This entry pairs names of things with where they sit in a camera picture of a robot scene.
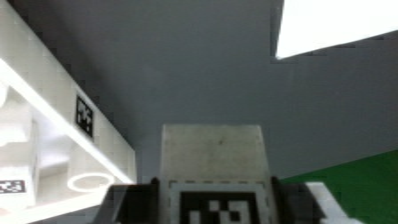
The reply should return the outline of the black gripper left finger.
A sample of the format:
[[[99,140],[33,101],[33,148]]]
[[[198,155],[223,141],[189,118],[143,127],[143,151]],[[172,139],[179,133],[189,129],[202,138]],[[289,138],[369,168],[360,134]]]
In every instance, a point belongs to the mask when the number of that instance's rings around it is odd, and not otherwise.
[[[159,181],[111,185],[92,224],[157,224]]]

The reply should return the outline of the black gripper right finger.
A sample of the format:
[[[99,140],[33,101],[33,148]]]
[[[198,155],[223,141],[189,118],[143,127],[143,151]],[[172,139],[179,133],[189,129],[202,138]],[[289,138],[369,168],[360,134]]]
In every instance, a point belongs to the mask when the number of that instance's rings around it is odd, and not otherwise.
[[[280,224],[319,224],[324,213],[303,183],[282,183],[271,177],[271,187]]]

